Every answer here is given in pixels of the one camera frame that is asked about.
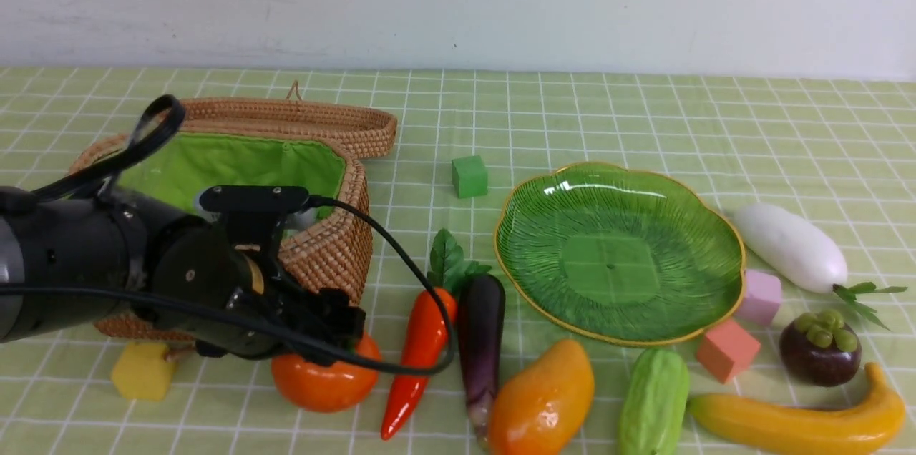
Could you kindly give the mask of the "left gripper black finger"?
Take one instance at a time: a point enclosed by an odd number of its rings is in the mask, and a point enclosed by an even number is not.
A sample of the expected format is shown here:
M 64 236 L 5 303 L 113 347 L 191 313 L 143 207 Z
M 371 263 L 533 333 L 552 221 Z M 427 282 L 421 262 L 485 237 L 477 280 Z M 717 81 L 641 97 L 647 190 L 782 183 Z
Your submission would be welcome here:
M 302 291 L 297 297 L 297 332 L 311 341 L 298 342 L 297 354 L 324 367 L 353 363 L 358 358 L 356 348 L 363 340 L 364 319 L 366 313 L 351 305 L 344 290 Z

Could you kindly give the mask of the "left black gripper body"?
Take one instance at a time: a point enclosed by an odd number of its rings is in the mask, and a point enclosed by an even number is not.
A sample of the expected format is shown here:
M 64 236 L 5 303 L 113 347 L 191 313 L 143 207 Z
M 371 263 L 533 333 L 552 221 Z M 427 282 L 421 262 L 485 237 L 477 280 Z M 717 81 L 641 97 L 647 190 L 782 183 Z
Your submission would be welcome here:
M 157 301 L 140 306 L 141 321 L 191 337 L 207 358 L 288 353 L 281 338 L 200 315 L 206 309 L 274 327 L 304 325 L 307 294 L 278 259 L 285 229 L 279 216 L 222 216 L 174 234 L 153 258 L 145 291 Z

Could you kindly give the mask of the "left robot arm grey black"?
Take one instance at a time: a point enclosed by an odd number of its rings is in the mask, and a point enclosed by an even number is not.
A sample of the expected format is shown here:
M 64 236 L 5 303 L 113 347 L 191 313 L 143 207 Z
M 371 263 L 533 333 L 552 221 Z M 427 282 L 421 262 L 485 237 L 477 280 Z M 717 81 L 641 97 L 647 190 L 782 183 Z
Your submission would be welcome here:
M 141 193 L 41 201 L 2 191 L 2 341 L 134 315 L 187 336 L 204 357 L 295 353 L 328 366 L 364 312 L 346 292 L 302 288 L 278 259 L 287 220 L 314 206 L 303 187 L 222 185 L 203 218 Z

